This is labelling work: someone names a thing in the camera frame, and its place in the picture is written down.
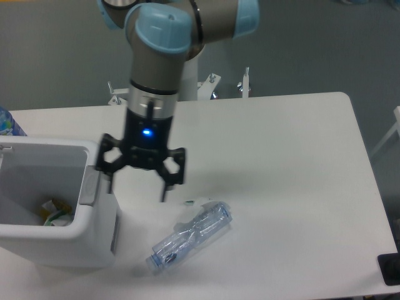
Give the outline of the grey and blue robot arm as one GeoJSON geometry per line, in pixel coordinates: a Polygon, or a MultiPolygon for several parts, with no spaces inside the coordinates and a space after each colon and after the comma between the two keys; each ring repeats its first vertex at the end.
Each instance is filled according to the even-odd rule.
{"type": "Polygon", "coordinates": [[[121,139],[103,134],[96,169],[109,178],[126,166],[153,170],[168,191],[184,183],[186,150],[168,148],[189,53],[253,33],[257,1],[99,1],[110,28],[123,29],[132,67],[121,139]]]}

